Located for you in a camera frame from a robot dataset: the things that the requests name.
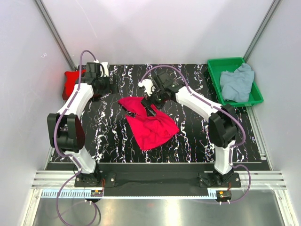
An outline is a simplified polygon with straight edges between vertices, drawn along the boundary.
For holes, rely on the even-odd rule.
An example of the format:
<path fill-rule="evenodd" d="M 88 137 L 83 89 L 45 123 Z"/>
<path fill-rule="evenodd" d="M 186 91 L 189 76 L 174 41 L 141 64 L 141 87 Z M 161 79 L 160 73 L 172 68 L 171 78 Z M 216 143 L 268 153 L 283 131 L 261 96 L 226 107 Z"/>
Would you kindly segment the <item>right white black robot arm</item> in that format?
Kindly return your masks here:
<path fill-rule="evenodd" d="M 183 82 L 175 82 L 166 72 L 143 79 L 138 86 L 145 91 L 141 103 L 147 116 L 156 115 L 153 106 L 161 109 L 167 101 L 174 101 L 191 109 L 208 123 L 209 141 L 215 147 L 214 170 L 200 174 L 199 178 L 206 187 L 227 186 L 233 175 L 231 151 L 238 133 L 233 107 L 201 96 Z"/>

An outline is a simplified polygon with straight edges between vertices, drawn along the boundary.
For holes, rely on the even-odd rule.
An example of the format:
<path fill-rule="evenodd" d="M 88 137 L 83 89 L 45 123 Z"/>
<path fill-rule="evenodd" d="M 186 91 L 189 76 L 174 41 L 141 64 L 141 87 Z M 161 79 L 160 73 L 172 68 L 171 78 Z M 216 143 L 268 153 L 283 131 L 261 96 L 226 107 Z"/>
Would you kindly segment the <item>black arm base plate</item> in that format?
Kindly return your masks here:
<path fill-rule="evenodd" d="M 239 175 L 232 169 L 222 175 L 212 163 L 100 163 L 95 178 L 77 176 L 76 187 L 121 188 L 136 186 L 166 187 L 168 190 L 193 188 L 240 187 Z"/>

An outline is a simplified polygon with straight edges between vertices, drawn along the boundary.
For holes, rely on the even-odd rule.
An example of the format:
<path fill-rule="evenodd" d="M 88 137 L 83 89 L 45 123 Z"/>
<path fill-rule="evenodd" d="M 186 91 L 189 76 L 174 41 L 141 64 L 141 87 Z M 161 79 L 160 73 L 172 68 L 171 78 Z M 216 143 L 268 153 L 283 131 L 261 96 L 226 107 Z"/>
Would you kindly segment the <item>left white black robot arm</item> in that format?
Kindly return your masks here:
<path fill-rule="evenodd" d="M 97 60 L 65 72 L 62 97 L 66 101 L 56 113 L 47 117 L 50 144 L 59 156 L 69 158 L 77 167 L 76 180 L 86 186 L 104 181 L 96 161 L 85 148 L 85 132 L 80 121 L 87 103 L 118 92 L 117 79 L 110 79 L 108 62 Z"/>

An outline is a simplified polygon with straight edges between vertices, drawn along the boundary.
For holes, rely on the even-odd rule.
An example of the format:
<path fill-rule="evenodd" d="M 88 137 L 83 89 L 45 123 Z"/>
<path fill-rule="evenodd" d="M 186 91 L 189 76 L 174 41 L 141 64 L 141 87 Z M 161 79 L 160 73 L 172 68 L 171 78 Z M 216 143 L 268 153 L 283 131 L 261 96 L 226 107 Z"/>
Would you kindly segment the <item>magenta t shirt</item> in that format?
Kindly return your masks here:
<path fill-rule="evenodd" d="M 179 132 L 179 128 L 170 116 L 157 110 L 155 106 L 152 106 L 152 109 L 156 115 L 147 116 L 146 109 L 141 103 L 142 99 L 142 97 L 125 97 L 118 103 L 134 114 L 134 117 L 127 115 L 126 119 L 138 146 L 146 151 L 169 141 Z"/>

